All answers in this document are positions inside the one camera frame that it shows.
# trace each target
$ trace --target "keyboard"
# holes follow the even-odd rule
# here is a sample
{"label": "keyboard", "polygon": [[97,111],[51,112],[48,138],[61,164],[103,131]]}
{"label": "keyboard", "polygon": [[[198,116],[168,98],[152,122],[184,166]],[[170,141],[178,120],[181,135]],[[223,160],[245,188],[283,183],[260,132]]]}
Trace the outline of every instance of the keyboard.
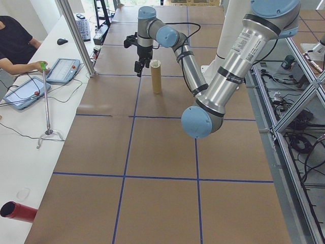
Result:
{"label": "keyboard", "polygon": [[90,41],[90,28],[87,19],[77,19],[76,24],[84,42]]}

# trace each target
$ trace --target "red cylinder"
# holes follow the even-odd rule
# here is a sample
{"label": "red cylinder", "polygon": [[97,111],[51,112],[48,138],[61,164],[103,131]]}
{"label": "red cylinder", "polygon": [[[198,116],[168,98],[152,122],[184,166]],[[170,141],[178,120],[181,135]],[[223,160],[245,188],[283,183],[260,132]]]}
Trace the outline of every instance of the red cylinder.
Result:
{"label": "red cylinder", "polygon": [[13,201],[7,202],[0,210],[0,215],[2,217],[30,223],[33,222],[36,213],[37,209]]}

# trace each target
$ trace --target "computer mouse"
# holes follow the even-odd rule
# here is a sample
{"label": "computer mouse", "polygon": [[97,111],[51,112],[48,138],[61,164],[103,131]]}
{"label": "computer mouse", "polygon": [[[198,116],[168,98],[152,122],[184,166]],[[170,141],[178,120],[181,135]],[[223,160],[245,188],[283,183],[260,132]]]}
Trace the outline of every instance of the computer mouse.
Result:
{"label": "computer mouse", "polygon": [[57,44],[58,45],[62,45],[62,44],[64,44],[64,43],[67,43],[68,42],[68,40],[67,39],[65,39],[65,38],[59,38],[59,39],[57,39]]}

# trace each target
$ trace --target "blue joint cap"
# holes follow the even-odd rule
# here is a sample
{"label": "blue joint cap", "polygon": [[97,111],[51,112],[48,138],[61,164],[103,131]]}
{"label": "blue joint cap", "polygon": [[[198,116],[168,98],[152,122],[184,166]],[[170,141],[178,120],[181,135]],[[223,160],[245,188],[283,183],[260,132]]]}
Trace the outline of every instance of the blue joint cap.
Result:
{"label": "blue joint cap", "polygon": [[169,26],[163,26],[157,31],[157,42],[163,47],[172,47],[178,40],[178,32]]}
{"label": "blue joint cap", "polygon": [[139,8],[138,19],[151,19],[156,17],[156,9],[149,6]]}
{"label": "blue joint cap", "polygon": [[299,3],[300,0],[251,0],[250,6],[257,16],[272,19],[287,14]]}
{"label": "blue joint cap", "polygon": [[212,121],[208,113],[198,107],[191,106],[182,114],[184,131],[193,138],[204,138],[211,134]]}
{"label": "blue joint cap", "polygon": [[298,27],[281,31],[279,39],[293,37],[298,33]]}

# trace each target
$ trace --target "white desk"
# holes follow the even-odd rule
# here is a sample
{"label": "white desk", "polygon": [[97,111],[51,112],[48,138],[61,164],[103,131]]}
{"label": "white desk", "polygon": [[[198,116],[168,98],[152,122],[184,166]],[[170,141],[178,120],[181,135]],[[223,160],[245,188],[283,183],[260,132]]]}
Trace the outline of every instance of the white desk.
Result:
{"label": "white desk", "polygon": [[[68,42],[58,46],[56,43],[58,38],[66,38]],[[85,42],[85,45],[90,55],[94,43],[91,40]],[[45,60],[48,62],[48,67],[52,67],[59,57],[78,58],[82,62],[64,17],[60,18],[30,62]],[[80,80],[82,85],[68,102],[60,103],[49,98],[51,129],[60,131],[64,139],[67,137],[76,108],[86,89],[89,79],[86,68],[83,67],[75,78]],[[20,85],[27,79],[29,79],[28,76],[19,77],[14,84]],[[65,101],[79,84],[79,81],[72,80],[66,86],[49,93],[48,96]],[[52,85],[51,90],[57,87],[59,86]],[[3,117],[0,123],[21,134],[40,137],[46,131],[44,98],[22,111],[17,111],[11,106],[0,107],[0,115]],[[8,201],[16,201],[38,208],[63,147],[63,142],[43,141],[41,148],[36,149],[36,139],[19,136],[14,131],[0,125],[0,145],[0,205],[2,206]],[[18,199],[17,193],[25,188],[30,190],[29,196],[24,200]],[[2,217],[0,217],[0,226],[0,242],[6,244],[24,243],[31,228],[30,223]]]}

